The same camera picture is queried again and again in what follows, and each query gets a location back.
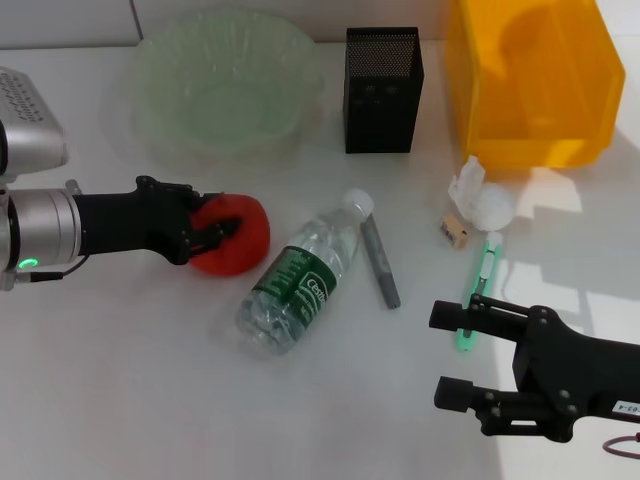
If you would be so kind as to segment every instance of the green indicator light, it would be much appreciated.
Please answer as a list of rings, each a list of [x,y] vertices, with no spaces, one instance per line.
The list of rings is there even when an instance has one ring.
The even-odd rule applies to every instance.
[[[38,260],[35,258],[25,258],[18,264],[18,268],[20,270],[24,270],[25,268],[33,268],[38,266]]]

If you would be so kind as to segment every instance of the bottle cap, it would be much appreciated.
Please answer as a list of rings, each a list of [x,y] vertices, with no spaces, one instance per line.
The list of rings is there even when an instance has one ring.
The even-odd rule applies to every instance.
[[[364,212],[365,217],[368,217],[373,213],[373,199],[364,190],[359,188],[351,188],[347,190],[342,201],[344,203],[355,203]]]

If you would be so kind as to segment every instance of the red sponge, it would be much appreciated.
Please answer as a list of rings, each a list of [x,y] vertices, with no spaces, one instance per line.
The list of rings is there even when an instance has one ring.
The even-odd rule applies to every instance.
[[[220,248],[199,255],[190,263],[212,275],[238,275],[252,269],[269,251],[269,219],[260,202],[246,195],[220,194],[191,215],[196,230],[221,220],[239,217],[242,224]]]

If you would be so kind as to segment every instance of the white ball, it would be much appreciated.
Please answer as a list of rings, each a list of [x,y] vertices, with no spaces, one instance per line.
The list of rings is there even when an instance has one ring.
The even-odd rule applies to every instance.
[[[476,197],[471,223],[478,230],[494,232],[509,225],[515,213],[513,196],[500,185],[485,183]]]

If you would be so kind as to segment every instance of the green bottle label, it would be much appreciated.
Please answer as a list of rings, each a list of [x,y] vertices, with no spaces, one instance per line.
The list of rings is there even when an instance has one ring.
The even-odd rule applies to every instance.
[[[306,329],[337,283],[318,257],[299,247],[286,247],[253,289],[280,300]]]

